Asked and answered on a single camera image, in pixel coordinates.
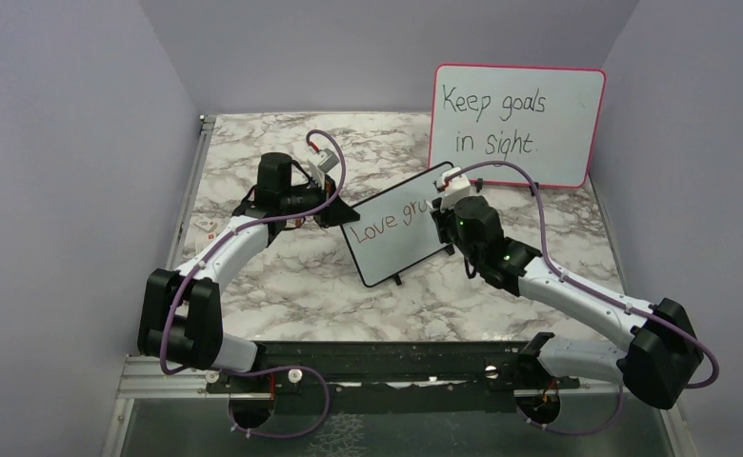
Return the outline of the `small black-framed whiteboard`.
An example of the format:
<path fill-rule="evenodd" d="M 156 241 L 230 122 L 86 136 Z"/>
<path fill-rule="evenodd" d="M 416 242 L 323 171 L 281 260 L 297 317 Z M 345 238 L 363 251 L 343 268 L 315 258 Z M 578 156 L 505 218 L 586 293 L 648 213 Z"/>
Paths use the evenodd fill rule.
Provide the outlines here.
<path fill-rule="evenodd" d="M 439 196 L 435 183 L 452 168 L 441 162 L 352 206 L 359 219 L 341 231 L 365 287 L 396 281 L 437 253 L 454 254 L 439 241 L 431 217 L 431 201 Z"/>

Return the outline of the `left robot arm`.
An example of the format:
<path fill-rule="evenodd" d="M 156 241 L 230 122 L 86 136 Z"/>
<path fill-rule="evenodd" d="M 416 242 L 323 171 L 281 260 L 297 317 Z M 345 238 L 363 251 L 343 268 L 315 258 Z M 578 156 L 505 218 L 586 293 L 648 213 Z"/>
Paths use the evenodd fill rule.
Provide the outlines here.
<path fill-rule="evenodd" d="M 260 348 L 223 329 L 221 295 L 255 256 L 287 230 L 290 220 L 307 218 L 321 228 L 358 220 L 341 200 L 344 181 L 332 178 L 344 167 L 341 154 L 322 149 L 302 166 L 287 153 L 262 155 L 254 186 L 228 224 L 197 255 L 179 267 L 150 274 L 138 329 L 141 354 L 163 362 L 174 374 L 183 368 L 223 369 L 242 389 L 256 390 L 267 378 Z"/>

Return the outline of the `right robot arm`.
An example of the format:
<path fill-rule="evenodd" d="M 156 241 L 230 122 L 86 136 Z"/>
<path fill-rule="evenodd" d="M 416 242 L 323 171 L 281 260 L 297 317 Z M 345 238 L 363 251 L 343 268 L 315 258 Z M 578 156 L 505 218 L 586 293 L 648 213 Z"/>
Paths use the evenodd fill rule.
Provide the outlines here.
<path fill-rule="evenodd" d="M 653 304 L 567 274 L 539 249 L 505 236 L 498 213 L 480 196 L 450 209 L 430 201 L 441 242 L 463 254 L 469 277 L 515 297 L 557 309 L 604 336 L 602 342 L 549 334 L 531 340 L 517 362 L 519 379 L 541 387 L 554 377 L 577 376 L 627 388 L 651 407 L 670 409 L 703 362 L 686 309 L 664 298 Z"/>

